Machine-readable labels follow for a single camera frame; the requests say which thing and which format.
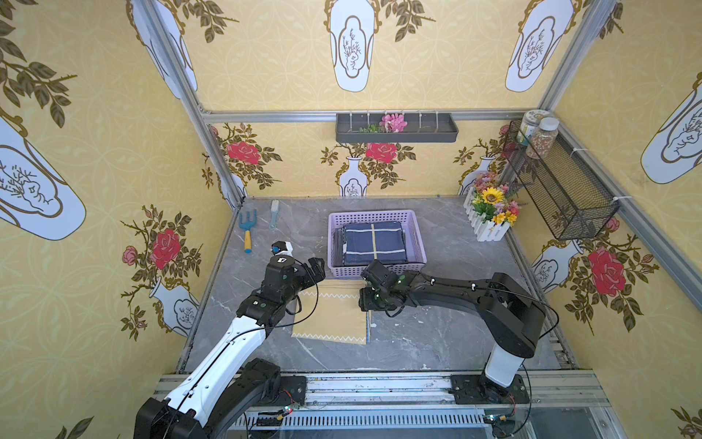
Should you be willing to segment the tan zigzag pillowcase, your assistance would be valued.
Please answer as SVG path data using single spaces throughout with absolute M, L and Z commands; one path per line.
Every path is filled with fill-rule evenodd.
M 294 319 L 292 337 L 336 343 L 366 345 L 369 338 L 367 313 L 358 300 L 360 280 L 329 279 L 303 290 L 299 297 L 303 313 Z

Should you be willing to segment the navy blue striped pillowcase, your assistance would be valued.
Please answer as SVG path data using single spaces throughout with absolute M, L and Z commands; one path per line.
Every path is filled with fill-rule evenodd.
M 345 266 L 407 263 L 404 231 L 398 221 L 351 223 L 341 229 L 342 262 Z

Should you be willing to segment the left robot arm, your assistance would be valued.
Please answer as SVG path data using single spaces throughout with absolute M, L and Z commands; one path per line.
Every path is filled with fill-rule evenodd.
M 281 369 L 251 360 L 274 329 L 282 329 L 288 305 L 325 280 L 325 262 L 306 263 L 289 252 L 270 259 L 261 286 L 239 305 L 215 348 L 162 400 L 148 399 L 135 418 L 135 438 L 218 438 L 246 411 L 280 392 Z

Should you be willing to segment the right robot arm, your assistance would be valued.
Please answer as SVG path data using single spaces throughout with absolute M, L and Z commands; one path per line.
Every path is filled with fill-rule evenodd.
M 361 277 L 362 311 L 382 311 L 394 318 L 406 307 L 443 307 L 475 313 L 486 324 L 495 345 L 483 376 L 506 389 L 524 361 L 534 357 L 546 320 L 546 305 L 530 296 L 509 275 L 490 279 L 454 280 L 405 271 L 395 274 L 376 260 Z

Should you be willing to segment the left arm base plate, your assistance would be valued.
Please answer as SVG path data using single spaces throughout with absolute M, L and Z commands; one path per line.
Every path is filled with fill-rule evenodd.
M 262 407 L 283 407 L 291 404 L 304 405 L 307 391 L 307 378 L 303 375 L 281 377 L 280 389 L 272 397 L 260 402 Z

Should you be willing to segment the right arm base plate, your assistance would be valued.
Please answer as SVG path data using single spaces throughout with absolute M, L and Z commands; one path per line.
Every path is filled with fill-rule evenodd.
M 516 374 L 508 386 L 503 387 L 489 380 L 486 375 L 454 374 L 450 376 L 449 393 L 456 404 L 529 404 L 528 386 Z

